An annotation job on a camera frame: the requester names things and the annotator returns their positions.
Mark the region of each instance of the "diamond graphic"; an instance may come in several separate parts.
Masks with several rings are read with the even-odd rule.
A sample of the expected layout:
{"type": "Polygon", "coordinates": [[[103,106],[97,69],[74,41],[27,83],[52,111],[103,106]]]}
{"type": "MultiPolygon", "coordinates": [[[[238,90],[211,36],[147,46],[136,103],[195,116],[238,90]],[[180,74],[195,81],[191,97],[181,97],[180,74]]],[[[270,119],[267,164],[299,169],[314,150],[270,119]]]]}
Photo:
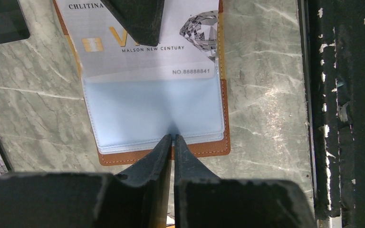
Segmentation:
{"type": "Polygon", "coordinates": [[[180,35],[215,61],[218,11],[208,11],[189,18],[180,29],[180,35]]]}

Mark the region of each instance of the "white paint chip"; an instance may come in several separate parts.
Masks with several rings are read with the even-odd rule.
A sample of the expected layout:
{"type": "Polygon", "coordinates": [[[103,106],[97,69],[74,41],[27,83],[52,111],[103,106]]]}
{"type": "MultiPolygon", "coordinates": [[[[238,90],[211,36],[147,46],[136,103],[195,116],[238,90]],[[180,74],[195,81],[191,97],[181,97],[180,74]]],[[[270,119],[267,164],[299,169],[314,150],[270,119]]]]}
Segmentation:
{"type": "Polygon", "coordinates": [[[320,18],[322,18],[322,14],[323,14],[323,9],[322,8],[320,8],[319,10],[318,10],[318,16],[320,17],[320,18]]]}
{"type": "Polygon", "coordinates": [[[321,44],[320,53],[324,52],[324,48],[328,47],[328,44],[321,44]]]}
{"type": "Polygon", "coordinates": [[[327,124],[324,125],[324,136],[328,138],[329,126],[327,124]]]}
{"type": "Polygon", "coordinates": [[[333,158],[336,158],[334,155],[332,155],[330,152],[326,151],[327,153],[327,157],[333,157],[333,158]]]}

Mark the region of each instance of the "card holder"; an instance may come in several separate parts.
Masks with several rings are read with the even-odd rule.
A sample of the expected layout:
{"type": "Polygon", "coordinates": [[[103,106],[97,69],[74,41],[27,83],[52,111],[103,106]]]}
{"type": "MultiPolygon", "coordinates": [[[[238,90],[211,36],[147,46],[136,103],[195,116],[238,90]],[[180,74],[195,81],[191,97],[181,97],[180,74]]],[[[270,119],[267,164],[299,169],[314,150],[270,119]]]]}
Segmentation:
{"type": "MultiPolygon", "coordinates": [[[[68,34],[58,1],[64,3],[67,0],[54,0],[54,6],[78,63],[85,103],[102,165],[133,163],[147,154],[168,133],[183,135],[191,151],[198,157],[225,155],[230,152],[223,68],[222,2],[219,3],[217,24],[218,53],[217,58],[213,57],[216,63],[219,59],[220,66],[215,67],[212,76],[164,78],[152,74],[145,78],[144,74],[139,73],[140,78],[134,78],[127,73],[113,73],[109,68],[92,73],[91,67],[84,64],[86,56],[81,58],[78,52],[82,48],[82,42],[75,41],[77,35],[68,34]]],[[[202,13],[201,16],[211,17],[212,14],[213,12],[202,13]]]]}

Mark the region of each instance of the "stitching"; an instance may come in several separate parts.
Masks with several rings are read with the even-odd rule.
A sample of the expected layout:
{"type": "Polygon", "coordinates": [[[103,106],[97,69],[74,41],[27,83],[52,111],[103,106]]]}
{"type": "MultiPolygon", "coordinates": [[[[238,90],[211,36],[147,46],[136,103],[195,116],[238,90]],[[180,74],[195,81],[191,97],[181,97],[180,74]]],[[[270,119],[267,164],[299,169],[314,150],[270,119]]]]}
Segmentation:
{"type": "MultiPolygon", "coordinates": [[[[221,39],[220,39],[220,21],[219,21],[219,17],[218,17],[218,43],[219,43],[219,48],[221,47],[221,39]]],[[[222,64],[219,64],[220,66],[220,77],[222,78],[223,75],[223,66],[222,64]]],[[[225,89],[221,89],[221,96],[222,96],[222,103],[225,104],[225,97],[224,97],[224,93],[225,93],[225,89]]],[[[226,105],[223,105],[223,119],[224,119],[224,138],[225,138],[225,148],[222,151],[206,151],[206,152],[199,152],[199,153],[193,153],[193,154],[204,154],[204,153],[220,153],[220,152],[224,152],[227,150],[228,148],[228,139],[227,139],[227,122],[226,122],[226,105]]],[[[125,160],[125,161],[105,161],[104,159],[104,155],[101,155],[102,161],[104,163],[119,163],[119,162],[133,162],[133,161],[137,161],[137,159],[133,159],[133,160],[125,160]]]]}

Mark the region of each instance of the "marble veining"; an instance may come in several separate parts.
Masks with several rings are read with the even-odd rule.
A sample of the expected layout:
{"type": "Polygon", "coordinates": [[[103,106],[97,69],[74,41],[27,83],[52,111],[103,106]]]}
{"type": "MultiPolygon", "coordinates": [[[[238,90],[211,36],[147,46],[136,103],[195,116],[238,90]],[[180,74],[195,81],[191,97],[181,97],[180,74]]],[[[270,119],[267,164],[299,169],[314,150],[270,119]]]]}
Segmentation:
{"type": "MultiPolygon", "coordinates": [[[[76,64],[52,2],[20,4],[31,37],[0,45],[0,137],[14,170],[125,169],[98,162],[76,64]]],[[[223,178],[293,180],[312,204],[296,0],[226,0],[224,10],[232,150],[201,161],[223,178]]]]}

